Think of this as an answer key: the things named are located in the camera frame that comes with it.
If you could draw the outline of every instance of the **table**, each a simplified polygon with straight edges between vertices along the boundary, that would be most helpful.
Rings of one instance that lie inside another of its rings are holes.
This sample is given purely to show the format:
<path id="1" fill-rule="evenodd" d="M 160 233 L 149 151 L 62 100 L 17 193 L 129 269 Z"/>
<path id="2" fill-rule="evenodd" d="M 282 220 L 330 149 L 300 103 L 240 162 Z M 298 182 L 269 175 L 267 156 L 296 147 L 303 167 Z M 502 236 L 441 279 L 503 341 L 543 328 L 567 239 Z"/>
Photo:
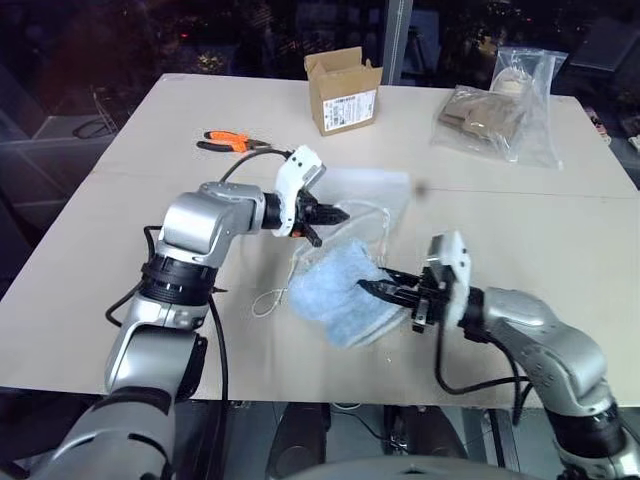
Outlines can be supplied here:
<path id="1" fill-rule="evenodd" d="M 473 283 L 526 290 L 602 346 L 621 405 L 640 405 L 629 381 L 640 334 L 638 192 L 573 98 L 553 98 L 552 125 L 563 171 L 510 165 L 429 145 L 447 90 L 381 87 L 376 123 L 323 138 L 311 120 L 306 82 L 164 75 L 79 187 L 0 303 L 0 384 L 104 392 L 116 329 L 105 308 L 139 278 L 142 226 L 158 223 L 181 192 L 219 178 L 237 155 L 195 148 L 203 130 L 250 132 L 282 148 L 306 143 L 329 169 L 407 171 L 426 182 L 412 196 L 388 264 L 418 271 L 432 235 L 459 229 L 472 254 Z M 273 186 L 276 157 L 245 164 L 234 181 Z M 433 378 L 435 331 L 408 325 L 371 346 L 337 350 L 322 330 L 284 304 L 251 316 L 254 298 L 282 285 L 293 239 L 263 232 L 232 245 L 218 284 L 230 398 L 246 400 L 449 404 L 499 407 L 508 386 L 463 397 Z M 210 319 L 207 361 L 195 398 L 220 398 Z M 450 383 L 508 374 L 501 354 L 454 332 Z"/>

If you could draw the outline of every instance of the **pliers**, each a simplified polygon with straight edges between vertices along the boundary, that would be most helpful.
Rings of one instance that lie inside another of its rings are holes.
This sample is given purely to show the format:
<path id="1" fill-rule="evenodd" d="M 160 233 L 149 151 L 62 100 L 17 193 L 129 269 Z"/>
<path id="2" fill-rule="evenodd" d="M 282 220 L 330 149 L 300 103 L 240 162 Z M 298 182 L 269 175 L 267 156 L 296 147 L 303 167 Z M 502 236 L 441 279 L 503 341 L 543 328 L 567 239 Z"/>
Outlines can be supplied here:
<path id="1" fill-rule="evenodd" d="M 270 143 L 254 140 L 248 135 L 225 132 L 224 130 L 205 132 L 204 138 L 210 141 L 201 140 L 196 143 L 196 146 L 213 152 L 246 152 L 247 150 L 271 147 Z"/>

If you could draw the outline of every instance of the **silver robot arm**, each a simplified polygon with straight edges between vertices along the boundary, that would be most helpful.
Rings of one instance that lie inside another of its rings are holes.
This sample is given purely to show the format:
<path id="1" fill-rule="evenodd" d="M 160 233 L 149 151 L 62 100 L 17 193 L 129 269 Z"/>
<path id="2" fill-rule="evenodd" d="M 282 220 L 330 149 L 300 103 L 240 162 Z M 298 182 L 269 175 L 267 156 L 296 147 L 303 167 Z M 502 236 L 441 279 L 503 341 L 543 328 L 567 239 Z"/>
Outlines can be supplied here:
<path id="1" fill-rule="evenodd" d="M 268 229 L 321 244 L 312 225 L 349 217 L 307 191 L 323 173 L 302 146 L 280 168 L 274 193 L 211 182 L 174 201 L 107 360 L 108 396 L 78 420 L 35 478 L 172 478 L 174 405 L 200 382 L 207 340 L 196 330 L 231 242 Z"/>
<path id="2" fill-rule="evenodd" d="M 562 323 L 533 295 L 471 287 L 471 258 L 458 232 L 434 237 L 420 276 L 389 274 L 392 282 L 359 283 L 372 295 L 411 308 L 415 331 L 438 325 L 440 341 L 457 325 L 467 339 L 500 345 L 520 364 L 553 427 L 565 478 L 640 475 L 638 445 L 621 426 L 605 380 L 606 360 L 593 339 Z M 436 379 L 451 391 L 437 365 Z"/>

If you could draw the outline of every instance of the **open cardboard box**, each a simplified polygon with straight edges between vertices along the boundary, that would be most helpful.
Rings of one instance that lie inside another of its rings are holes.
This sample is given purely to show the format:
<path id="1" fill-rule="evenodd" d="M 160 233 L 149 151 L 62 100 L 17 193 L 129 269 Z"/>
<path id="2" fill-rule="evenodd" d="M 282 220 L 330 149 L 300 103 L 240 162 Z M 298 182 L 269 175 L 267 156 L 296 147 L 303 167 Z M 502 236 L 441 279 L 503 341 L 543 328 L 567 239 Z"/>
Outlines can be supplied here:
<path id="1" fill-rule="evenodd" d="M 373 68 L 368 59 L 362 65 L 361 47 L 307 55 L 304 68 L 311 114 L 322 135 L 374 122 L 382 68 Z"/>

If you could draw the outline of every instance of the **paper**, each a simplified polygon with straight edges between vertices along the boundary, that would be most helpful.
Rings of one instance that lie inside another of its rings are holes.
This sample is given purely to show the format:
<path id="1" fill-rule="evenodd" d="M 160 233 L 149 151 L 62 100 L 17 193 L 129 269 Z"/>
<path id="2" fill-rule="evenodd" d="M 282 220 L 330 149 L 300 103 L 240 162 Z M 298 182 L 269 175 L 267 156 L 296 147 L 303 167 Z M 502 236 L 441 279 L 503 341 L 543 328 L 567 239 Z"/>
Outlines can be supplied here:
<path id="1" fill-rule="evenodd" d="M 373 117 L 375 100 L 375 90 L 325 100 L 324 129 L 331 131 L 369 120 Z"/>

